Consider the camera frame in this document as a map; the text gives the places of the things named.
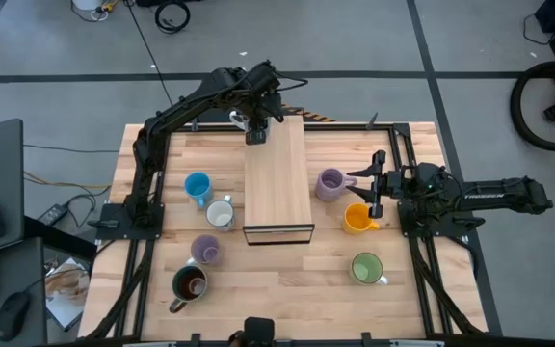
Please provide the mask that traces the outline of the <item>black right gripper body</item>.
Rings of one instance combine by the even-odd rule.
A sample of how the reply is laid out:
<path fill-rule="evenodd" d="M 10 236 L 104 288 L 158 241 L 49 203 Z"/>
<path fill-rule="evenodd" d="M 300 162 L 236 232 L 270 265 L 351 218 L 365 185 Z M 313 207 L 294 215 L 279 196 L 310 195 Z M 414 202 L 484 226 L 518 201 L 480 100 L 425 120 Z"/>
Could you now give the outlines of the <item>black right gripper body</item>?
<path fill-rule="evenodd" d="M 372 219 L 380 219 L 383 215 L 382 196 L 400 199 L 403 196 L 402 174 L 400 171 L 383 173 L 386 152 L 378 150 L 372 155 L 372 164 L 369 167 L 371 183 L 371 201 L 368 215 Z"/>

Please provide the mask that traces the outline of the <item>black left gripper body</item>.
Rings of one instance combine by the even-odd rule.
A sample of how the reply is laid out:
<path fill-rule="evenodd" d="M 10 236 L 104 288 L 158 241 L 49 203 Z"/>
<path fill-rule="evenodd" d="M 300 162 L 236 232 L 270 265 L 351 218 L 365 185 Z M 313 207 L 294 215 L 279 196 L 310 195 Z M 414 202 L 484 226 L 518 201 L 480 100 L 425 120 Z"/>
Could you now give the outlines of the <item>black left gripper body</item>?
<path fill-rule="evenodd" d="M 264 95 L 266 93 L 278 93 L 280 85 L 272 70 L 251 71 L 248 76 L 250 83 L 250 106 L 247 115 L 251 119 L 272 118 L 264 107 Z"/>

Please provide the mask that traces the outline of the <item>plain white mug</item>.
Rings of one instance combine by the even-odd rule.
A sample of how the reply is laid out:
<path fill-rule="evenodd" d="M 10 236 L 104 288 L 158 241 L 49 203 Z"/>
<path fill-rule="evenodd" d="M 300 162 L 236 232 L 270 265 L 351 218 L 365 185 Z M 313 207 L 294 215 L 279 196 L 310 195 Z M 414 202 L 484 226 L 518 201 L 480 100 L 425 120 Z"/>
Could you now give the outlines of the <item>plain white mug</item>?
<path fill-rule="evenodd" d="M 246 134 L 247 124 L 249 120 L 261 120 L 261 119 L 267 119 L 267 118 L 250 119 L 248 116 L 243 115 L 238 111 L 231 111 L 229 114 L 229 119 L 235 126 L 242 129 Z"/>

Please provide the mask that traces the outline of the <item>yellow mug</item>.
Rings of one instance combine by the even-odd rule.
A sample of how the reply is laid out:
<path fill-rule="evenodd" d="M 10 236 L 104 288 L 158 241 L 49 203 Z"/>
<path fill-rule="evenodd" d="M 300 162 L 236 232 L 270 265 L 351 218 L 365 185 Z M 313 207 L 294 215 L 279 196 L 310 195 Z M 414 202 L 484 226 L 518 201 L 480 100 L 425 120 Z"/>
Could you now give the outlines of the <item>yellow mug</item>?
<path fill-rule="evenodd" d="M 342 229 L 357 235 L 370 230 L 379 230 L 380 225 L 368 215 L 368 206 L 362 203 L 350 204 L 344 211 Z"/>

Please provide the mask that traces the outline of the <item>light lilac ribbed mug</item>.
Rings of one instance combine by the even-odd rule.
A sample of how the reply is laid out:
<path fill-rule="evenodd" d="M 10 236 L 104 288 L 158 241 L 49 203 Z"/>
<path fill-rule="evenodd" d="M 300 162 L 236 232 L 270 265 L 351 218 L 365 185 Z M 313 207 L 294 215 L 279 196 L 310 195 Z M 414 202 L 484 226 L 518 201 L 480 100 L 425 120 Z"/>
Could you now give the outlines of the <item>light lilac ribbed mug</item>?
<path fill-rule="evenodd" d="M 357 179 L 335 168 L 327 168 L 318 175 L 315 193 L 323 201 L 335 201 L 347 187 L 356 186 Z"/>

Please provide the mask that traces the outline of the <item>green mug with cream handle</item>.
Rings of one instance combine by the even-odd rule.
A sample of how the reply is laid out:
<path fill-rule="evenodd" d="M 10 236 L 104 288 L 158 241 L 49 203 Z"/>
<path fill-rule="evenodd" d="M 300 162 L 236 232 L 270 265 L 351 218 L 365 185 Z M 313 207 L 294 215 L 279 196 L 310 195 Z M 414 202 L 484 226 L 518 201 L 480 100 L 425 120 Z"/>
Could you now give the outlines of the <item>green mug with cream handle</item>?
<path fill-rule="evenodd" d="M 371 253 L 357 254 L 351 261 L 350 273 L 359 284 L 387 285 L 388 278 L 383 275 L 384 266 L 381 260 Z"/>

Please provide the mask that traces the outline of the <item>blue white floral mug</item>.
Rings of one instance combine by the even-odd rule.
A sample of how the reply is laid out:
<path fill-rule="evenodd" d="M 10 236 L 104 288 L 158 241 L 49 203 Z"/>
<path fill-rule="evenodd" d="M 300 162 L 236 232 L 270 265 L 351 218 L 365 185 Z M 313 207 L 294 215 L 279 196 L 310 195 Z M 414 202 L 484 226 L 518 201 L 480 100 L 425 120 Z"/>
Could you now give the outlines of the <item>blue white floral mug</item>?
<path fill-rule="evenodd" d="M 221 231 L 230 231 L 235 219 L 232 196 L 226 195 L 222 200 L 211 202 L 206 208 L 205 216 L 212 227 Z"/>

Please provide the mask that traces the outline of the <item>purple ribbed bowl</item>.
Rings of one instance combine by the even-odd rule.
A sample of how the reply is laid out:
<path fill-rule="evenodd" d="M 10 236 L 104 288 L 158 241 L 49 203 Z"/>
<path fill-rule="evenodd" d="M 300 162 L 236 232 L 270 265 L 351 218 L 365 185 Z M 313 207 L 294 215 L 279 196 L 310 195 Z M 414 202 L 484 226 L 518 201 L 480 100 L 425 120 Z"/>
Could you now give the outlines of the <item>purple ribbed bowl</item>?
<path fill-rule="evenodd" d="M 219 265 L 222 261 L 219 239 L 213 235 L 198 236 L 192 242 L 190 253 L 194 262 L 201 265 Z"/>

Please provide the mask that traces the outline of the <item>yellow black striped strip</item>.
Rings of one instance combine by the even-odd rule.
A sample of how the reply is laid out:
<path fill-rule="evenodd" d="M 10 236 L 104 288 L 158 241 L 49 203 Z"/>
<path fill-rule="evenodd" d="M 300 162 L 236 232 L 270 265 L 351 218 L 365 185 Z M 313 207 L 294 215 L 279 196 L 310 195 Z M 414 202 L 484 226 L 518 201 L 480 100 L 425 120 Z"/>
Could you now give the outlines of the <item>yellow black striped strip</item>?
<path fill-rule="evenodd" d="M 334 122 L 334 119 L 324 116 L 319 113 L 312 111 L 307 111 L 304 107 L 290 106 L 286 103 L 281 104 L 281 111 L 284 116 L 302 116 L 307 121 L 319 121 L 319 122 Z"/>

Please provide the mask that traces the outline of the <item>dark green mug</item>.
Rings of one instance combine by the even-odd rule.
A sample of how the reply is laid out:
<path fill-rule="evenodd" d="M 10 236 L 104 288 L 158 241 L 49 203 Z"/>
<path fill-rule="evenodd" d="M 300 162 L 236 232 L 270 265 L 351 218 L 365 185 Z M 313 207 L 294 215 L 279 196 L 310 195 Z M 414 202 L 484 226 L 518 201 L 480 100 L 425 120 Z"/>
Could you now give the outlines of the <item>dark green mug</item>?
<path fill-rule="evenodd" d="M 206 273 L 196 265 L 186 265 L 179 269 L 172 278 L 172 292 L 174 300 L 170 304 L 169 312 L 178 313 L 187 304 L 204 295 L 208 279 Z"/>

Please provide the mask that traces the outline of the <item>black power adapter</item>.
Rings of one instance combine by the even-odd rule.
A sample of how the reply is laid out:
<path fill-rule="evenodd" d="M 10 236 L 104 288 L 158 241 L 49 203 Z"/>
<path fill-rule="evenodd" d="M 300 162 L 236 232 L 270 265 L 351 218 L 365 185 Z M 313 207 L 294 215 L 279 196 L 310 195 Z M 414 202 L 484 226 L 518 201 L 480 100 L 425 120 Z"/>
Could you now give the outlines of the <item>black power adapter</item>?
<path fill-rule="evenodd" d="M 67 213 L 68 208 L 65 205 L 55 203 L 38 217 L 38 221 L 46 226 L 53 227 Z"/>

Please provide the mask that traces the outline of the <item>black computer mouse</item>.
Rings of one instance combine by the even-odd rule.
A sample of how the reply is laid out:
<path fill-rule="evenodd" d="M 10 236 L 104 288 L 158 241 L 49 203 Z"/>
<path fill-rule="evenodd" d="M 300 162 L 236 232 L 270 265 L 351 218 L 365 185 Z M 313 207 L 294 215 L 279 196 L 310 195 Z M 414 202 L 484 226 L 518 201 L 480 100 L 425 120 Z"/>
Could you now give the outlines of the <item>black computer mouse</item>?
<path fill-rule="evenodd" d="M 31 295 L 26 291 L 14 292 L 0 307 L 0 341 L 15 339 L 22 330 L 31 304 Z"/>

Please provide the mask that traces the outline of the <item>wooden shelf with black frame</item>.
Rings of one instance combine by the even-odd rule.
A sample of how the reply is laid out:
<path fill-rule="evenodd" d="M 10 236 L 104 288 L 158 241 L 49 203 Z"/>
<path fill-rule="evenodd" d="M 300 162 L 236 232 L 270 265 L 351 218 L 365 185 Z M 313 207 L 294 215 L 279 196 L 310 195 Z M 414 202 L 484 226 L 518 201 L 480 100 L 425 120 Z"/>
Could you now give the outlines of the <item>wooden shelf with black frame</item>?
<path fill-rule="evenodd" d="M 250 246 L 308 244 L 312 220 L 304 121 L 270 121 L 262 145 L 245 148 L 243 232 Z"/>

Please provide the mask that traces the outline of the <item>black aluminium table frame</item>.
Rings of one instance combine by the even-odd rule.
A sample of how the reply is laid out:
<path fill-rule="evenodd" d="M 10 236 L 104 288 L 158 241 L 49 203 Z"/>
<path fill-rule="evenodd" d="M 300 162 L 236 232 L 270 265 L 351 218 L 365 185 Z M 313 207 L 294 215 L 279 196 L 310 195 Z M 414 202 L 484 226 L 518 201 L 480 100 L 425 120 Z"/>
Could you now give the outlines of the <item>black aluminium table frame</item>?
<path fill-rule="evenodd" d="M 384 167 L 393 170 L 387 130 L 367 131 L 356 123 L 307 123 L 305 149 L 312 221 L 309 244 L 249 246 L 244 237 L 244 139 L 240 131 L 177 133 L 172 136 L 162 202 L 164 231 L 156 242 L 146 293 L 142 340 L 225 340 L 243 328 L 249 316 L 271 318 L 280 339 L 355 339 L 362 332 L 375 338 L 417 338 L 425 331 L 408 239 L 399 229 L 394 200 L 383 200 L 382 229 L 359 236 L 344 233 L 344 209 L 360 202 L 344 194 L 339 201 L 317 200 L 313 186 L 320 171 L 358 171 L 379 149 Z M 207 173 L 216 198 L 231 195 L 233 231 L 218 231 L 204 211 L 184 193 L 192 172 Z M 219 266 L 209 266 L 207 293 L 170 314 L 172 277 L 190 257 L 192 241 L 218 236 L 223 250 Z M 445 290 L 482 331 L 489 331 L 469 253 L 445 238 L 434 238 Z M 130 242 L 118 241 L 99 255 L 78 335 L 93 331 L 120 293 Z M 380 257 L 388 285 L 356 284 L 349 275 L 352 258 L 370 252 Z"/>

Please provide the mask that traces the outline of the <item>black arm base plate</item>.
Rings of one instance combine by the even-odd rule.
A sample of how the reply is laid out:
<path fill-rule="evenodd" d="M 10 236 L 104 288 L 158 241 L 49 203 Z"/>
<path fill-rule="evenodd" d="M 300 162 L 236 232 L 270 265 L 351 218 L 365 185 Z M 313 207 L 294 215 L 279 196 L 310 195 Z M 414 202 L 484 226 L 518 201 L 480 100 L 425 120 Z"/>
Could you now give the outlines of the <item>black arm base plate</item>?
<path fill-rule="evenodd" d="M 154 203 L 145 212 L 132 215 L 122 203 L 102 206 L 98 220 L 87 221 L 100 240 L 155 240 L 163 231 L 165 206 Z"/>
<path fill-rule="evenodd" d="M 486 220 L 455 211 L 451 203 L 400 200 L 397 210 L 406 237 L 465 236 Z"/>

